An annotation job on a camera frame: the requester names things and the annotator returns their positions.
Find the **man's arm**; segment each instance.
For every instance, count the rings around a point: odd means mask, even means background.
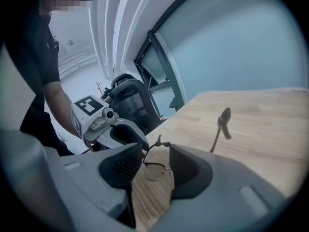
[[[71,119],[71,100],[59,81],[43,86],[47,105],[58,123],[74,136],[80,137]]]

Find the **black window frame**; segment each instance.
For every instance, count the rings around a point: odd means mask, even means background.
[[[176,111],[178,111],[182,106],[184,106],[183,96],[180,91],[174,70],[169,62],[169,59],[163,50],[163,47],[161,46],[159,40],[157,39],[155,33],[162,27],[162,25],[166,22],[166,20],[187,0],[175,0],[172,5],[168,7],[168,9],[163,13],[163,15],[160,17],[160,19],[157,21],[157,23],[154,25],[154,27],[148,31],[146,40],[144,41],[143,45],[141,46],[136,58],[134,59],[134,64],[141,76],[141,79],[143,83],[145,84],[146,88],[148,89],[149,95],[152,99],[152,102],[154,104],[154,108],[156,109],[157,113],[159,114],[158,107],[153,99],[153,96],[151,93],[166,88],[166,87],[172,87],[174,91],[175,98],[173,99],[172,103],[170,104],[170,108],[175,108]],[[142,65],[141,61],[145,57],[145,54],[147,54],[147,51],[149,50],[150,46],[153,46],[155,53],[157,54],[157,57],[159,58],[159,61],[163,67],[163,70],[166,74],[167,80],[165,82],[159,83],[155,85],[154,87],[149,87],[149,83],[147,83],[147,80],[145,79],[143,73],[142,73]]]

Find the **wooden table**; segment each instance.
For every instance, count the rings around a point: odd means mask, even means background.
[[[217,119],[226,107],[231,140],[221,133],[215,154],[238,160],[273,184],[285,196],[295,193],[308,166],[309,93],[300,89],[205,92],[194,97],[147,139],[209,151]],[[169,149],[154,147],[147,161],[169,165]],[[133,180],[137,230],[146,231],[169,207],[173,182],[168,173],[157,182],[144,177],[142,165]]]

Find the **light blue wall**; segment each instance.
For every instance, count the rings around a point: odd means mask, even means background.
[[[189,100],[210,90],[307,87],[304,40],[278,0],[188,0],[159,33]]]

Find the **office chair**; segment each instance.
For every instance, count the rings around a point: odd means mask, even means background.
[[[112,80],[112,83],[111,83],[111,88],[108,88],[108,87],[105,87],[103,89],[103,95],[102,95],[102,99],[105,99],[108,97],[108,94],[110,93],[110,91],[119,86],[120,84],[122,84],[123,82],[125,82],[126,80],[130,80],[130,79],[135,79],[134,76],[130,75],[130,74],[121,74],[119,76],[117,76],[115,79]]]
[[[158,117],[148,91],[140,80],[129,79],[116,86],[110,90],[105,102],[120,117],[136,123],[145,135],[163,122]]]
[[[134,76],[130,75],[130,74],[121,74],[119,76],[117,76],[111,83],[111,88],[115,88],[117,86],[119,86],[120,84],[122,84],[123,82],[127,81],[127,80],[131,80],[131,79],[135,79]]]

